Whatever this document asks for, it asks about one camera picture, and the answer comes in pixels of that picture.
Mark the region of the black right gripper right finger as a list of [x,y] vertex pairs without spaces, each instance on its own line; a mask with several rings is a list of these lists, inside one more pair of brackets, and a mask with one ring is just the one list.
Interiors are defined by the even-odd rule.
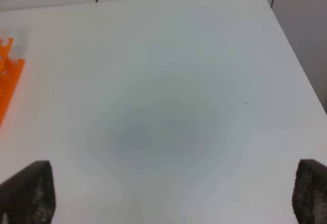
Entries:
[[298,163],[292,207],[300,224],[326,223],[326,166],[313,159]]

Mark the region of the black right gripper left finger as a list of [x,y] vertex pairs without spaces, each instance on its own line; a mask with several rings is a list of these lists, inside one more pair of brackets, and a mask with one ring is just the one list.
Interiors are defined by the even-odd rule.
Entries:
[[49,161],[35,161],[1,183],[1,223],[51,223],[55,210]]

